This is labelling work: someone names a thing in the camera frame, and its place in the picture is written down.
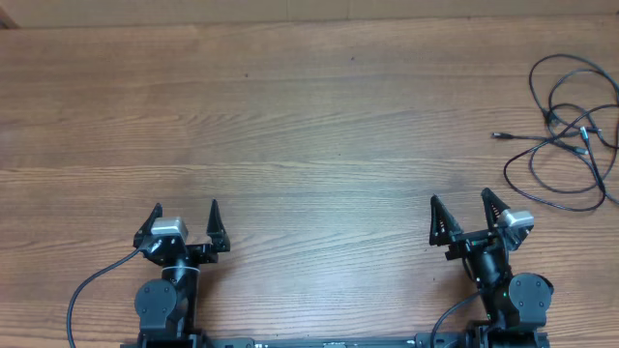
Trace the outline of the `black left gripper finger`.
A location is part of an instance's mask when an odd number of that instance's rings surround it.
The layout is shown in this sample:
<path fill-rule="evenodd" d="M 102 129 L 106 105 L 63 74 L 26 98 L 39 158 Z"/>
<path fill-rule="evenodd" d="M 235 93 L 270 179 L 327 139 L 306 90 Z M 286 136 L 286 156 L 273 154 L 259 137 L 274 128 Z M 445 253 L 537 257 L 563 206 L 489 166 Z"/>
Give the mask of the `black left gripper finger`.
<path fill-rule="evenodd" d="M 206 234 L 211 239 L 214 252 L 230 251 L 231 243 L 223 226 L 219 203 L 216 199 L 212 200 Z"/>
<path fill-rule="evenodd" d="M 140 248 L 142 245 L 144 238 L 152 235 L 152 227 L 157 218 L 162 217 L 162 205 L 157 203 L 153 210 L 151 211 L 149 217 L 143 222 L 143 224 L 138 228 L 136 233 L 133 236 L 133 247 Z"/>

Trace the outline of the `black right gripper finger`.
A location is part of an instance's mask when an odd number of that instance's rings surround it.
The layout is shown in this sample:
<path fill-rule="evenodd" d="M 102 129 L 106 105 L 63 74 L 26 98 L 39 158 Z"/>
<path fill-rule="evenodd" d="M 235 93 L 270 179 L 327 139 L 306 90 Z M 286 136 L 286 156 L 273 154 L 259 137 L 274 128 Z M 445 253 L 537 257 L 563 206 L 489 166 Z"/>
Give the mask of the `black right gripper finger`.
<path fill-rule="evenodd" d="M 502 213 L 510 209 L 510 206 L 502 201 L 490 188 L 484 188 L 481 192 L 484 203 L 486 224 L 490 230 L 505 227 Z"/>
<path fill-rule="evenodd" d="M 441 247 L 458 243 L 463 230 L 436 194 L 430 198 L 430 210 L 429 244 Z"/>

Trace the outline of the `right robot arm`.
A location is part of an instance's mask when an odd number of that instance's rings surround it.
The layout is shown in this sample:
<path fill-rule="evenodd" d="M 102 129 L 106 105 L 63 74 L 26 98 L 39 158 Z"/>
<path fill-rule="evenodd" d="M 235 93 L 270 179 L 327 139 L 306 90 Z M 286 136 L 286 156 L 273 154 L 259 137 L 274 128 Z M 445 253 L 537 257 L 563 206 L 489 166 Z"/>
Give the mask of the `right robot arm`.
<path fill-rule="evenodd" d="M 447 315 L 479 298 L 486 320 L 469 326 L 466 347 L 546 347 L 547 336 L 538 329 L 546 324 L 546 312 L 554 292 L 544 276 L 516 275 L 510 253 L 518 250 L 535 221 L 526 210 L 514 210 L 490 188 L 481 192 L 487 229 L 464 232 L 441 199 L 430 198 L 432 246 L 446 246 L 447 260 L 460 260 L 477 292 L 447 311 Z"/>

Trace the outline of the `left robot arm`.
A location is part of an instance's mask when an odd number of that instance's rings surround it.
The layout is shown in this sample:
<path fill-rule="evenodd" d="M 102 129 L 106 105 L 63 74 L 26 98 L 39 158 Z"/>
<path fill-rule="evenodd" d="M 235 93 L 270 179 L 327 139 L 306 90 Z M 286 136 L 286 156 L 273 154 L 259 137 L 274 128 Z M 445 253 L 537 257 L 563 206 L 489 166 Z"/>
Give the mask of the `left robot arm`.
<path fill-rule="evenodd" d="M 195 347 L 213 345 L 195 326 L 200 267 L 216 263 L 230 251 L 230 241 L 213 200 L 206 227 L 208 243 L 189 244 L 189 230 L 181 217 L 165 217 L 157 204 L 137 230 L 133 246 L 148 261 L 162 268 L 159 278 L 136 292 L 134 309 L 139 317 L 138 347 Z"/>

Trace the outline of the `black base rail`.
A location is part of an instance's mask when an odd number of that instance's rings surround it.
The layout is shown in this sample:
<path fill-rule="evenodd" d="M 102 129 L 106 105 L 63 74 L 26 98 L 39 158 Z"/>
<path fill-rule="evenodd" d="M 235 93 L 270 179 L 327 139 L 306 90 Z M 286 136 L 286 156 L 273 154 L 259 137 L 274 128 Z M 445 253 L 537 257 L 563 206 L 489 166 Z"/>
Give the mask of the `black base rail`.
<path fill-rule="evenodd" d="M 438 333 L 434 338 L 437 348 L 550 348 L 546 333 L 490 333 L 487 341 L 481 341 L 472 334 Z M 122 348 L 137 347 L 214 347 L 214 348 L 430 348 L 430 334 L 417 333 L 413 337 L 383 338 L 316 338 L 254 340 L 252 338 L 209 339 L 206 343 L 185 341 L 164 341 L 161 343 L 122 343 Z"/>

